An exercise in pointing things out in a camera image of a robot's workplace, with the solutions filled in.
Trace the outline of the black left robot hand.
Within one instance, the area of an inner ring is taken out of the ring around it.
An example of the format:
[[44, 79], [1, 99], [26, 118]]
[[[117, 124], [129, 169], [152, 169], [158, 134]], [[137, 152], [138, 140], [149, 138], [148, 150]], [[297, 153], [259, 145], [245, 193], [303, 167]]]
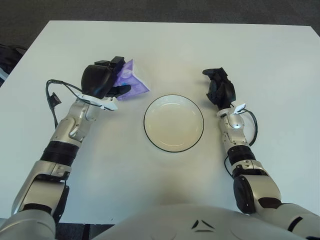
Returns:
[[124, 64], [125, 58], [116, 56], [110, 61], [100, 60], [88, 65], [81, 79], [82, 93], [98, 99], [117, 98], [128, 93], [131, 90], [129, 84], [114, 86]]

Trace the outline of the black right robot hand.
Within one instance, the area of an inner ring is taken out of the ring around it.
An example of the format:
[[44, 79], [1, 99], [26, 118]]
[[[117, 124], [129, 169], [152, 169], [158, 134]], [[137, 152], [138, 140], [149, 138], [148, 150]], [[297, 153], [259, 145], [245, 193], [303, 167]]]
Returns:
[[206, 94], [209, 101], [219, 110], [228, 109], [236, 100], [236, 92], [225, 70], [222, 67], [210, 68], [203, 70], [202, 74], [209, 77], [210, 80]]

